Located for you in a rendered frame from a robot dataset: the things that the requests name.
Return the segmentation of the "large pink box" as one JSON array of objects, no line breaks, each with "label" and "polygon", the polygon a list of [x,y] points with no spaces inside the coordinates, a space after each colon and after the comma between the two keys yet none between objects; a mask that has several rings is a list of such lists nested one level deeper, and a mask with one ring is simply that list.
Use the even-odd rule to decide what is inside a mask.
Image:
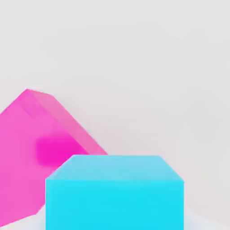
[{"label": "large pink box", "polygon": [[35,215],[72,155],[106,152],[52,95],[27,89],[0,113],[0,227]]}]

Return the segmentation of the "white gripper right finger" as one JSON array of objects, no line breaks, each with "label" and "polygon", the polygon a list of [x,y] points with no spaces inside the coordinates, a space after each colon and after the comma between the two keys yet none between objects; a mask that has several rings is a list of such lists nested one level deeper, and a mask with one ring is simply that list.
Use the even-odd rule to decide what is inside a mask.
[{"label": "white gripper right finger", "polygon": [[187,205],[185,206],[184,225],[185,230],[230,230],[229,226],[196,215]]}]

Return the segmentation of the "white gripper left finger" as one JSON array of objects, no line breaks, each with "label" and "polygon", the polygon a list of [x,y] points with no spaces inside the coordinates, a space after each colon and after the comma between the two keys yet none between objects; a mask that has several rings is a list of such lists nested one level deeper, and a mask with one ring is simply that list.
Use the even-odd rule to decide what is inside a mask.
[{"label": "white gripper left finger", "polygon": [[0,230],[45,230],[45,205],[35,215],[7,224]]}]

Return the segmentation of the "small cyan cube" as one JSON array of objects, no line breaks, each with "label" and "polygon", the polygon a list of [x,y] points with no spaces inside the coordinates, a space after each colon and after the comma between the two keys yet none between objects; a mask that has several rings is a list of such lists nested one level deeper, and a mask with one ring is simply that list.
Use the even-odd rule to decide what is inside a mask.
[{"label": "small cyan cube", "polygon": [[46,179],[46,230],[184,230],[184,181],[155,155],[74,155]]}]

